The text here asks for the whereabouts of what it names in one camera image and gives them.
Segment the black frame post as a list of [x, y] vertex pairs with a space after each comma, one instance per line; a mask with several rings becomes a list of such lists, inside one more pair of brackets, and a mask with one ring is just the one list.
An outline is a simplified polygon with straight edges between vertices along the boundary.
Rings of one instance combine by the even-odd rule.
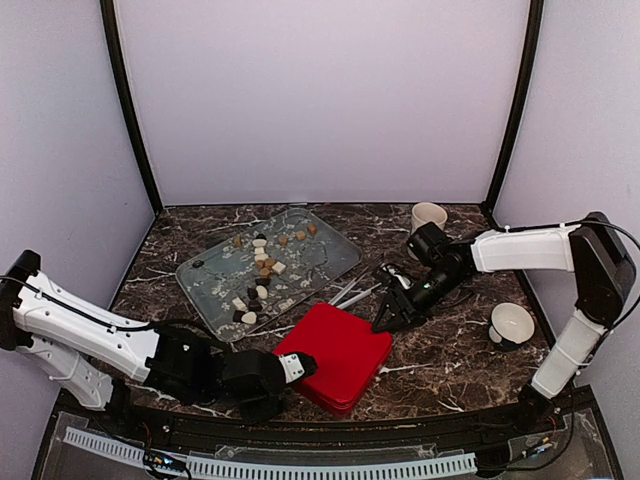
[[112, 75], [127, 135], [147, 199], [154, 215], [157, 216], [163, 211], [164, 205], [152, 172], [151, 162], [138, 122], [120, 38], [116, 15], [116, 2], [112, 0], [100, 0], [99, 5]]
[[494, 172], [485, 200], [482, 202], [483, 208], [489, 214], [492, 214], [495, 211], [498, 204], [498, 200], [506, 180], [512, 154], [516, 145], [522, 117], [525, 111], [531, 77], [535, 65], [540, 32], [542, 28], [544, 5], [544, 0], [531, 0], [529, 2], [529, 11], [523, 40], [522, 54], [516, 77], [514, 93], [511, 101], [511, 107], [509, 110], [501, 146], [498, 152]]

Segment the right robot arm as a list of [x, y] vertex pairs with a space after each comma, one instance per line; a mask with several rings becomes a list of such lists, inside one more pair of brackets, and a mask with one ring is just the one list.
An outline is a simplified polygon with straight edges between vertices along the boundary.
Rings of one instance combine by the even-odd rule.
[[564, 223], [485, 229], [455, 239], [433, 223], [419, 227], [407, 247], [426, 267], [410, 284], [395, 275], [372, 323], [395, 333], [425, 323], [432, 309], [468, 278], [502, 271], [562, 271], [573, 277], [568, 320], [526, 386], [533, 395], [516, 405], [510, 424], [534, 432], [556, 397], [589, 363], [604, 339], [637, 307], [629, 296], [637, 268], [628, 244], [639, 242], [601, 211]]

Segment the white swirl chocolate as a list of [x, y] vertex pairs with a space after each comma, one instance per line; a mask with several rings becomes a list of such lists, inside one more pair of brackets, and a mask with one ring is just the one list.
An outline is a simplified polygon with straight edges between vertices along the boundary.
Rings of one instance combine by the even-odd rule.
[[258, 285], [256, 287], [256, 292], [258, 294], [258, 297], [260, 299], [267, 299], [268, 298], [268, 290], [266, 287], [262, 286], [262, 285]]

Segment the left black frame post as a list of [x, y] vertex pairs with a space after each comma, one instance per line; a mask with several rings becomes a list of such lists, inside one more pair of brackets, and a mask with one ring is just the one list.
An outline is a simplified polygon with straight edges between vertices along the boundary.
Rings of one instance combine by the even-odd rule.
[[157, 216], [163, 211], [164, 205], [152, 172], [151, 162], [138, 122], [120, 38], [116, 15], [116, 2], [112, 0], [100, 0], [99, 5], [112, 75], [127, 135], [147, 199], [154, 215]]

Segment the right black frame post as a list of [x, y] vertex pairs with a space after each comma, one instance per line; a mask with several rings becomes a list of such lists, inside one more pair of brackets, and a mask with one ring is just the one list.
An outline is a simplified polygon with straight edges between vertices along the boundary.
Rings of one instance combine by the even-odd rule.
[[542, 28], [544, 5], [544, 0], [531, 0], [529, 2], [529, 11], [523, 40], [522, 54], [516, 77], [514, 93], [511, 101], [511, 107], [509, 110], [501, 146], [498, 152], [494, 172], [485, 200], [482, 202], [483, 208], [489, 214], [492, 214], [495, 211], [498, 204], [498, 200], [506, 180], [512, 154], [516, 145], [522, 117], [525, 111], [531, 77], [535, 65], [540, 32]]

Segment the glass floral serving tray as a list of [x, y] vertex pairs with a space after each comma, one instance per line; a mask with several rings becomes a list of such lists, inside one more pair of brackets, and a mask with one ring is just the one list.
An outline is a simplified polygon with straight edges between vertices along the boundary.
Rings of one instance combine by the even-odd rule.
[[[317, 227], [312, 235], [307, 225]], [[298, 241], [296, 232], [306, 239]], [[361, 249], [304, 208], [290, 208], [184, 262], [176, 279], [216, 338], [241, 340], [347, 273], [363, 259]], [[204, 265], [194, 268], [194, 261]], [[268, 290], [260, 299], [256, 287]], [[241, 321], [255, 312], [257, 322]]]

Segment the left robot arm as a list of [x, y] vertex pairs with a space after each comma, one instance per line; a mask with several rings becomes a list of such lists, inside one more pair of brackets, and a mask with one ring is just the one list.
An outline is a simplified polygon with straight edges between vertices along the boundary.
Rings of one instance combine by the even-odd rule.
[[1, 346], [31, 356], [120, 436], [140, 429], [140, 412], [127, 385], [89, 358], [182, 405], [236, 407], [248, 423], [279, 415], [284, 392], [307, 373], [299, 353], [235, 352], [192, 321], [115, 315], [53, 282], [32, 250], [1, 277]]

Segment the cream ceramic mug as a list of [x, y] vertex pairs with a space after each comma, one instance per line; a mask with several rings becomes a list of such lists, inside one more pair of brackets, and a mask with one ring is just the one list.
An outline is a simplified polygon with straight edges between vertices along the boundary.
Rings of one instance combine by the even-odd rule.
[[443, 230], [448, 220], [447, 211], [440, 205], [421, 202], [415, 204], [411, 209], [411, 232], [428, 223], [434, 223], [440, 230]]

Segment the red tin lid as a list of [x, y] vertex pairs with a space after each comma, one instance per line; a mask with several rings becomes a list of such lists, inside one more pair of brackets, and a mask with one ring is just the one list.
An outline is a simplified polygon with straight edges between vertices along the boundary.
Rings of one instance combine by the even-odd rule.
[[319, 303], [273, 353], [312, 356], [317, 371], [299, 382], [295, 390], [332, 416], [345, 418], [372, 384], [391, 350], [389, 333], [374, 333], [368, 321]]

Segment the black front rail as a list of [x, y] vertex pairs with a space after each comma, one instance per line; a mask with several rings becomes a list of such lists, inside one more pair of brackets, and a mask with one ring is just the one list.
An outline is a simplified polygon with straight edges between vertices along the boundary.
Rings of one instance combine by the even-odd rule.
[[364, 447], [434, 443], [439, 447], [491, 449], [522, 436], [515, 389], [474, 382], [452, 386], [404, 385], [384, 377], [374, 383], [344, 418], [337, 418], [296, 392], [285, 395], [275, 419], [249, 425], [235, 408], [184, 406], [134, 385], [134, 422], [120, 427], [132, 441], [152, 436], [155, 447], [211, 450], [223, 443], [254, 447]]

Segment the white black bowl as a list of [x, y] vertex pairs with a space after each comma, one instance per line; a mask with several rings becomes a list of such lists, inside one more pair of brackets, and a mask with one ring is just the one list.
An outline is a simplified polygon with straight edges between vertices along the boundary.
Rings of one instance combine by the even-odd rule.
[[501, 303], [491, 312], [488, 335], [501, 350], [514, 351], [528, 342], [535, 333], [531, 314], [514, 303]]

